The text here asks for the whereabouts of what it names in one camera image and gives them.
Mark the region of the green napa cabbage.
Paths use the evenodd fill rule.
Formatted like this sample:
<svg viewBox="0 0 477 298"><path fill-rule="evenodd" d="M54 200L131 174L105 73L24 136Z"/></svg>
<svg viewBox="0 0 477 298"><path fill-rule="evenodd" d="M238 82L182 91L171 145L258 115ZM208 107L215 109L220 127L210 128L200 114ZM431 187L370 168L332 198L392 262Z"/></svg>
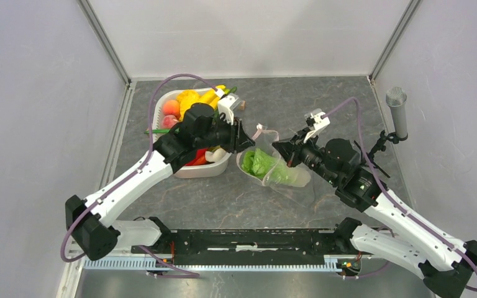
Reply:
<svg viewBox="0 0 477 298"><path fill-rule="evenodd" d="M278 155L269 155L259 148L243 155L240 168L264 186L305 187L311 181L311 175L306 169L298 166L290 168Z"/></svg>

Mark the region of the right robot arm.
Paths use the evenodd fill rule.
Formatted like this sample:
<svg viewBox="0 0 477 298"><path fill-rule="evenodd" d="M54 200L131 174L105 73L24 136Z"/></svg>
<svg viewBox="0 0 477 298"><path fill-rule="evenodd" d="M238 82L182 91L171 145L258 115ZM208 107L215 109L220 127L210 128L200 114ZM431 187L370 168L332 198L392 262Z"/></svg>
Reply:
<svg viewBox="0 0 477 298"><path fill-rule="evenodd" d="M345 205L399 234L398 238L380 235L346 218L335 231L335 248L341 253L354 249L371 253L409 270L439 297L460 297L477 269L477 241L464 242L420 216L362 167L350 141L333 138L318 147L316 137L305 140L305 136L302 130L272 146L289 167L307 166L335 188Z"/></svg>

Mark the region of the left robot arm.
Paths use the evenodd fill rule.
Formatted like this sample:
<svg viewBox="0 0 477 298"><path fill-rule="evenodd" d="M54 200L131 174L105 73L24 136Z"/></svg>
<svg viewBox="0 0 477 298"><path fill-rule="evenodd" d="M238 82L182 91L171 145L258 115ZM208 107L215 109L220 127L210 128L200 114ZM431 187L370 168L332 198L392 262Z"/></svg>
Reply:
<svg viewBox="0 0 477 298"><path fill-rule="evenodd" d="M118 216L151 187L193 161L199 150L221 147L227 153L240 153L254 145L238 117L230 118L225 113L215 117L209 105L193 104L184 120L152 142L133 167L84 199L73 195L66 200L62 260L72 261L65 255L69 238L90 260L107 256L128 232L115 227Z"/></svg>

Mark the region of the clear zip top bag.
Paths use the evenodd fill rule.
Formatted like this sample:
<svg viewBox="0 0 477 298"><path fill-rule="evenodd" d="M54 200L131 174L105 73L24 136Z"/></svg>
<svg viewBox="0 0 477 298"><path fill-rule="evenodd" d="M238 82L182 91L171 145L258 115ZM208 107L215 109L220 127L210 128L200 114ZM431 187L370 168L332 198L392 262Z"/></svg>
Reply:
<svg viewBox="0 0 477 298"><path fill-rule="evenodd" d="M249 181L270 188L303 207L314 201L312 173L303 165L290 168L272 146L279 133L257 124L252 136L255 146L239 153L236 164Z"/></svg>

